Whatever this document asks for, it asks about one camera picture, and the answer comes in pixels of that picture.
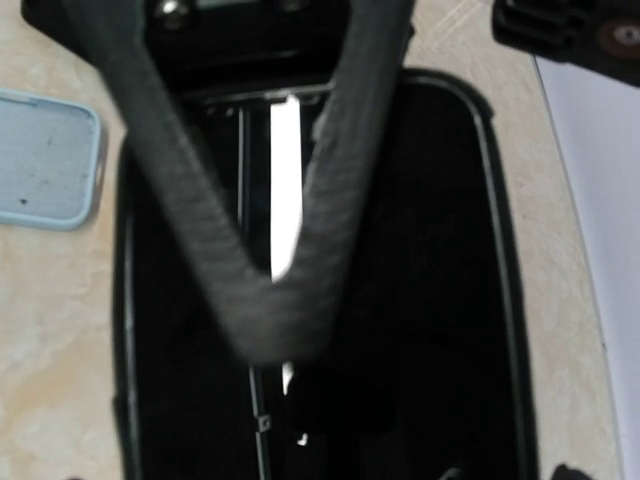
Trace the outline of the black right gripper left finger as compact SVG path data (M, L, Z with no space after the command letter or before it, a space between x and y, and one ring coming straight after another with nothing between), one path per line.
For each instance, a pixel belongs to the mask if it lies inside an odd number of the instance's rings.
M275 323L263 288L203 170L193 140L144 41L141 1L66 1L63 7L100 71L122 119L140 170L175 233L210 308L234 350L252 364L280 360Z

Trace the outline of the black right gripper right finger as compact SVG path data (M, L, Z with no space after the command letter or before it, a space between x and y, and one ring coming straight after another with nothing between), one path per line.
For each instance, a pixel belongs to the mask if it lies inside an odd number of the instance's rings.
M291 267L263 288L280 360L322 351L340 307L359 225L410 38L411 1L356 1L307 170Z

